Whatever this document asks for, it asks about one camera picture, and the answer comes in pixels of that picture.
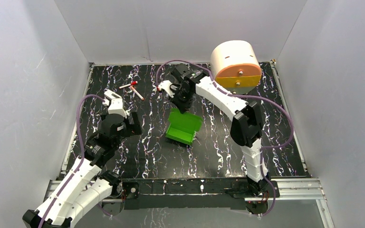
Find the green paper box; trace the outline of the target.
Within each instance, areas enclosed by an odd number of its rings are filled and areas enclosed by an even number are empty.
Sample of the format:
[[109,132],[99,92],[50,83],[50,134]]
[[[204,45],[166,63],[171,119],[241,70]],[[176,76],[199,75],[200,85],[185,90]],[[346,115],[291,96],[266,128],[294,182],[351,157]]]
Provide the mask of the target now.
[[189,112],[181,113],[172,108],[168,117],[169,127],[166,138],[191,146],[196,133],[200,130],[203,119]]

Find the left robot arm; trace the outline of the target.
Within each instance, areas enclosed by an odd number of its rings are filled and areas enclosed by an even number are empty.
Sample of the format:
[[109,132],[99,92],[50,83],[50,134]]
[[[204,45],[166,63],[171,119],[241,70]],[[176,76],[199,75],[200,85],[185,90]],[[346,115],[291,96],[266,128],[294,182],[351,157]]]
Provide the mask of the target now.
[[142,126],[137,112],[126,117],[105,114],[97,131],[84,144],[68,174],[35,210],[27,210],[22,220],[28,228],[73,228],[106,197],[123,192],[122,179],[112,171],[102,172],[123,139],[140,135]]

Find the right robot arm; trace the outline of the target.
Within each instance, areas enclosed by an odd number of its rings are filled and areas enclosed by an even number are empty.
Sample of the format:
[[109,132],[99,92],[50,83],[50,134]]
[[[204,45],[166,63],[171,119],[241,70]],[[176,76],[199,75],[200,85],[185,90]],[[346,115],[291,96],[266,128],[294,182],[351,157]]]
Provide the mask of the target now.
[[230,119],[230,136],[240,147],[246,163],[248,185],[244,193],[262,196],[271,181],[261,146],[263,122],[259,105],[222,88],[212,78],[211,71],[204,67],[188,68],[185,64],[179,64],[173,68],[171,75],[176,82],[164,80],[158,84],[158,90],[168,94],[180,113],[189,111],[193,96],[199,95]]

